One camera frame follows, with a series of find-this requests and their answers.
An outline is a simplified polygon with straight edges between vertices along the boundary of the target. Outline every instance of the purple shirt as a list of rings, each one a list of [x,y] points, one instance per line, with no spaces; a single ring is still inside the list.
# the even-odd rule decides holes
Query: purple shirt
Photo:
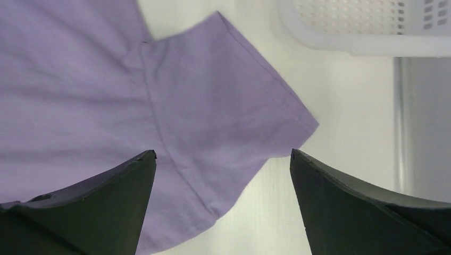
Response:
[[[138,253],[159,252],[213,226],[317,125],[219,13],[152,42],[135,0],[0,1],[0,202],[154,149]]]

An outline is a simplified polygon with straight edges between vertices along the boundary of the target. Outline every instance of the plastic basket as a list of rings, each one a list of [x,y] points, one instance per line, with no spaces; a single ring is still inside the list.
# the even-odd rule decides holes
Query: plastic basket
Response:
[[[278,0],[307,47],[357,55],[451,56],[451,0]]]

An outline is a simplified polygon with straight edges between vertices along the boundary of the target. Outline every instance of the white table surface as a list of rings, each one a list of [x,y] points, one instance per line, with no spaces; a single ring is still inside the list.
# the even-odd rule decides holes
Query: white table surface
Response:
[[[156,39],[219,10],[284,77],[320,122],[302,150],[343,172],[395,188],[394,61],[303,47],[276,0],[139,0]],[[289,158],[271,159],[237,204],[200,236],[158,255],[309,255]]]

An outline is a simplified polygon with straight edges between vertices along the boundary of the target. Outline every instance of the shirt sleeve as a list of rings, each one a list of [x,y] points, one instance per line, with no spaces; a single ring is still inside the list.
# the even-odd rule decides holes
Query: shirt sleeve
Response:
[[[219,13],[148,45],[144,56],[152,111],[165,149],[215,218],[235,204],[269,158],[289,156],[318,126],[282,77]],[[191,211],[190,204],[186,202],[186,211]],[[180,228],[170,221],[159,224]],[[200,216],[189,220],[204,221]],[[191,227],[182,234],[184,241],[202,230]],[[151,239],[162,249],[180,242],[158,234]]]

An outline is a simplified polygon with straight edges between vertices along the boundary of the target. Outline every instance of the white laundry basket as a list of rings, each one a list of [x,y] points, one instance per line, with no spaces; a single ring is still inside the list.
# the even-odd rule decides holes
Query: white laundry basket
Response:
[[[451,56],[451,0],[278,0],[307,47],[357,55]]]

